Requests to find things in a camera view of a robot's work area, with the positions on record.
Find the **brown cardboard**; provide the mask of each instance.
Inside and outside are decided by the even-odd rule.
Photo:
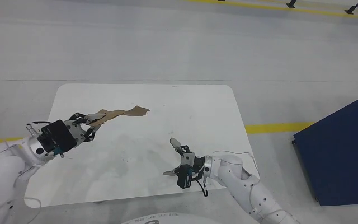
[[[113,118],[116,118],[119,115],[127,115],[127,116],[145,116],[149,109],[147,108],[141,108],[140,106],[135,106],[133,109],[130,110],[114,110],[114,111],[108,111],[105,109],[102,109],[98,112],[98,114],[106,114],[103,118],[93,122],[90,124],[90,126],[98,126],[103,124],[104,122],[111,120]]]

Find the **white table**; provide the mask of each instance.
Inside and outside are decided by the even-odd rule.
[[[42,167],[30,179],[25,196],[46,207],[200,191],[196,183],[182,190],[176,177],[162,175],[180,163],[171,137],[197,156],[216,150],[252,153],[233,91],[224,85],[67,84],[57,91],[49,121],[135,105],[150,111],[105,123],[93,142]],[[251,158],[241,157],[245,169],[257,175]],[[211,180],[207,185],[222,188]],[[36,202],[26,204],[37,207]]]

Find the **white robotic arm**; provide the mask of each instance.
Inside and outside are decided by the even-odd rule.
[[[289,212],[281,208],[259,178],[243,168],[241,158],[235,155],[196,157],[188,146],[181,146],[173,138],[171,144],[181,155],[181,164],[163,174],[178,176],[178,186],[181,188],[189,188],[193,180],[203,178],[203,192],[204,196],[207,196],[205,182],[206,178],[211,178],[227,187],[241,208],[258,223],[299,223]]]
[[[76,113],[64,122],[61,120],[53,123],[44,122],[45,125],[41,128],[34,128],[35,125],[28,124],[27,129],[31,134],[30,137],[11,143],[0,143],[1,224],[6,220],[9,209],[13,207],[17,184],[28,180],[41,166],[56,155],[63,158],[64,153],[72,148],[76,148],[83,142],[92,141],[100,125],[93,127],[91,123],[104,116],[105,114],[85,116]],[[81,124],[90,125],[90,128],[83,130]],[[199,180],[203,179],[204,196],[208,196],[205,181],[207,178],[211,178],[227,187],[236,202],[257,222],[267,224],[299,223],[290,213],[280,207],[259,178],[243,168],[241,158],[232,155],[196,157],[188,146],[180,145],[173,138],[171,144],[181,155],[181,164],[172,171],[163,174],[178,176],[177,184],[181,188],[189,188],[193,180],[199,183]],[[163,219],[178,216],[161,214],[160,217]],[[143,218],[143,223],[159,224],[159,221],[149,221]]]
[[[37,170],[56,155],[76,148],[94,139],[98,126],[83,130],[81,124],[91,125],[105,114],[76,113],[69,120],[34,122],[27,124],[30,137],[0,143],[0,223],[3,224],[12,209],[16,187],[28,180]]]

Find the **yellow floor line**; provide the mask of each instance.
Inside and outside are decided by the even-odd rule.
[[[270,3],[278,3],[278,4],[284,4],[286,5],[286,3],[289,3],[289,0],[257,0],[259,2],[270,2]],[[346,10],[349,7],[344,7],[344,6],[332,6],[332,5],[327,5],[324,3],[319,3],[319,2],[296,2],[295,6],[303,6],[303,7],[313,7],[313,8],[324,8],[324,9],[328,9],[328,10]]]
[[[284,123],[284,124],[259,124],[246,125],[247,134],[268,134],[278,132],[299,132],[308,126],[314,124],[313,122],[300,123]]]
[[[243,2],[221,2],[217,0],[186,0],[188,2],[197,2],[197,3],[208,3],[208,4],[226,4],[231,6],[241,6],[248,8],[260,8],[264,10],[279,10],[279,11],[292,11],[292,12],[303,12],[310,13],[316,15],[325,15],[325,16],[339,16],[339,17],[352,17],[357,18],[358,15],[349,15],[345,12],[327,12],[327,11],[319,11],[319,10],[305,10],[303,8],[288,8],[281,6],[264,6],[260,4],[251,4],[251,3],[243,3]]]
[[[13,141],[17,141],[17,140],[20,140],[20,139],[23,139],[23,137],[12,137],[12,138],[0,138],[0,143],[3,143],[5,141],[7,142],[13,142]]]

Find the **gray floor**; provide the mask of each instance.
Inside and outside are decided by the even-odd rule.
[[[0,1],[0,136],[24,136],[26,122],[46,120],[57,88],[73,82],[225,84],[244,124],[316,121],[358,98],[357,23],[181,0]],[[319,207],[312,198],[292,134],[249,136],[263,183],[302,223],[355,223],[357,206]],[[158,212],[254,223],[227,190],[209,194],[46,207],[33,223],[120,223]],[[10,222],[35,214],[20,199]]]

